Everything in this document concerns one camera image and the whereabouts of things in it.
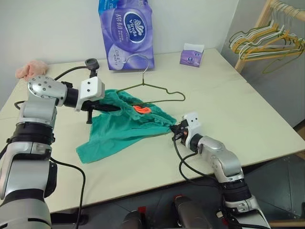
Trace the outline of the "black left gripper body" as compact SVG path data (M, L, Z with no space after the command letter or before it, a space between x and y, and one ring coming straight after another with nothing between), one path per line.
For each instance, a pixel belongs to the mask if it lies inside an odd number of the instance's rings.
M82 106L81 106L81 110L82 111L90 111L90 110L97 110L97 111L101 111L101 105L99 103L99 100L97 101L84 101Z

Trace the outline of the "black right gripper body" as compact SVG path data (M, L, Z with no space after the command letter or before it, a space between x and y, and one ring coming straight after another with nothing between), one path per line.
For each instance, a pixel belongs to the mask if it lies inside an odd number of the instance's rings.
M177 140L180 140L183 145L187 145L188 144L187 138L189 135L189 131L188 131L189 125L188 125L187 120L182 120L180 122L180 124L181 124L181 127L178 129L178 134L173 135L172 141L176 142Z

